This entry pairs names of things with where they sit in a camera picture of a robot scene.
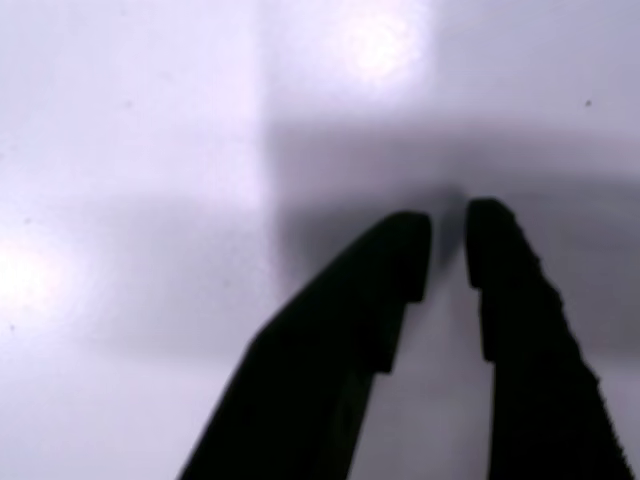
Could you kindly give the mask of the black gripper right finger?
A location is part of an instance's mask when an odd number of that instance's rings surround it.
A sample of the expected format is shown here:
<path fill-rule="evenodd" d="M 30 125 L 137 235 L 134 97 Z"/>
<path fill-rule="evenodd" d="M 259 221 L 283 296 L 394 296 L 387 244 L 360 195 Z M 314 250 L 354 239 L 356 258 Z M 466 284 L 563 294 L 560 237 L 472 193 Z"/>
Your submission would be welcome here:
<path fill-rule="evenodd" d="M 465 248 L 494 367 L 489 478 L 633 478 L 599 380 L 514 213 L 494 198 L 471 201 Z"/>

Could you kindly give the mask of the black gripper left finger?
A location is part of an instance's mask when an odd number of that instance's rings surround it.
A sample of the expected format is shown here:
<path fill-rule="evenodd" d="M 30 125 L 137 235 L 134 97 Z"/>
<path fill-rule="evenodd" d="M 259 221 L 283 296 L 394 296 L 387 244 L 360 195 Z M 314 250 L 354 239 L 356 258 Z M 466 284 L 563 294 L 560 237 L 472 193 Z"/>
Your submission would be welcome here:
<path fill-rule="evenodd" d="M 333 259 L 252 340 L 181 477 L 346 478 L 431 241 L 428 215 L 401 211 Z"/>

